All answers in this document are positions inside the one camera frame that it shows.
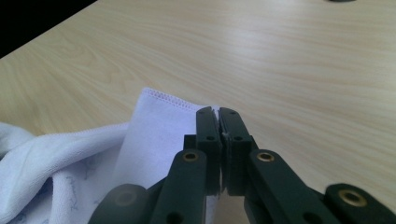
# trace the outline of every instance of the white towel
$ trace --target white towel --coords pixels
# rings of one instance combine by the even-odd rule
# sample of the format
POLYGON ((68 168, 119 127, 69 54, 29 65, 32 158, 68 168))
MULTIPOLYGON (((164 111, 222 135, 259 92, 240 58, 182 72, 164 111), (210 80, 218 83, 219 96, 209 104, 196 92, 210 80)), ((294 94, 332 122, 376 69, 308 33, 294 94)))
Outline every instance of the white towel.
MULTIPOLYGON (((145 188, 167 176, 195 133, 202 106, 143 89, 129 123, 34 137, 0 123, 0 224, 86 224, 105 195, 123 183, 145 188)), ((207 201, 206 223, 217 199, 207 201)))

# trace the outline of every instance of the screw hole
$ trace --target screw hole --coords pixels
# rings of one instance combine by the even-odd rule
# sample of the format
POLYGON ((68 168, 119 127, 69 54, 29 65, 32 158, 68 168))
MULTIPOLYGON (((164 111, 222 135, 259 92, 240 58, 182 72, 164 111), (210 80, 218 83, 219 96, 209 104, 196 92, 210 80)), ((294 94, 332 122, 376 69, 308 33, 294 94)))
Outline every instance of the screw hole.
POLYGON ((198 160, 198 154, 193 152, 188 152, 183 155, 184 161, 196 161, 198 160))
POLYGON ((114 200, 114 203, 119 207, 131 205, 136 200, 136 194, 133 191, 125 190, 120 192, 114 200))
POLYGON ((309 213, 309 212, 304 213, 303 217, 304 217, 304 220, 306 221, 306 223, 309 223, 309 224, 322 224, 323 223, 322 219, 314 213, 309 213))
POLYGON ((341 189, 338 191, 338 196, 345 202, 355 207, 364 207, 367 205, 367 200, 363 198, 358 192, 351 189, 341 189))
POLYGON ((262 152, 257 154, 257 158, 261 161, 274 161, 275 157, 268 152, 262 152))
POLYGON ((166 223, 167 224, 180 224, 183 222, 183 216, 180 213, 172 212, 166 216, 166 223))

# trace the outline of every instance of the wooden table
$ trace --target wooden table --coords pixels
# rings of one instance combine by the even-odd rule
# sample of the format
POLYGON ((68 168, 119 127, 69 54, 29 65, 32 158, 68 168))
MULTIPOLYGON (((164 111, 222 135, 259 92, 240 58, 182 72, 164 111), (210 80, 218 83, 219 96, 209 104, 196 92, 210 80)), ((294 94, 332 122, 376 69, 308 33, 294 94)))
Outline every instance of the wooden table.
MULTIPOLYGON (((34 134, 129 120, 149 86, 241 113, 313 189, 396 211, 396 3, 98 1, 0 60, 0 120, 34 134)), ((247 223, 223 196, 216 223, 247 223)))

